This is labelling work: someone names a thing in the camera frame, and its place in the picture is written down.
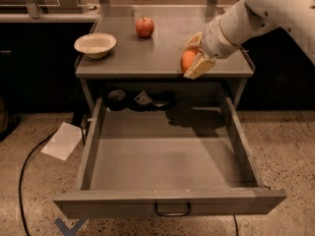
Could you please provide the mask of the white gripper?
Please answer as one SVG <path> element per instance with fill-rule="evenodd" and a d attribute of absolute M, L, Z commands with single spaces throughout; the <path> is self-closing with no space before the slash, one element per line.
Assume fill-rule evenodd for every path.
<path fill-rule="evenodd" d="M 203 51 L 213 59 L 198 51 L 192 66 L 183 73 L 183 76 L 195 80 L 214 68 L 216 64 L 214 59 L 227 58 L 237 51 L 240 45 L 237 27 L 237 16 L 221 15 L 214 17 L 207 23 L 203 32 L 194 34 L 184 44 L 183 49 L 200 49 L 202 47 Z"/>

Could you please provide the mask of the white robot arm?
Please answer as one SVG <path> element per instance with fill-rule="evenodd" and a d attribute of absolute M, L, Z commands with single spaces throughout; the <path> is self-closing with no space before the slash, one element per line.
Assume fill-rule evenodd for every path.
<path fill-rule="evenodd" d="M 276 28 L 285 30 L 309 60 L 315 62 L 314 0 L 238 0 L 186 42 L 184 49 L 195 50 L 197 54 L 184 70 L 184 77 L 199 78 L 246 40 Z"/>

